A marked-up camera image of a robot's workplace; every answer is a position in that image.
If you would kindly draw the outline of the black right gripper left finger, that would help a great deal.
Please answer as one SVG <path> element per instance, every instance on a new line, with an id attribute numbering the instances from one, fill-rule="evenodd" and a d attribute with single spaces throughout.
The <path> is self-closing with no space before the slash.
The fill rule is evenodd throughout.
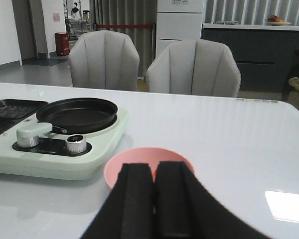
<path id="1" fill-rule="evenodd" d="M 153 238 L 153 182 L 148 164 L 122 165 L 113 189 L 83 238 Z"/>

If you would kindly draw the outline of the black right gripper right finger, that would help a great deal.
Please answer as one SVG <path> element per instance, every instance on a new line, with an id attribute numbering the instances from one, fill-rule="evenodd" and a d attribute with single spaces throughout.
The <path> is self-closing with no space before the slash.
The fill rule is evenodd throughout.
<path id="1" fill-rule="evenodd" d="M 219 203 L 184 162 L 160 162 L 155 187 L 160 239 L 267 238 Z"/>

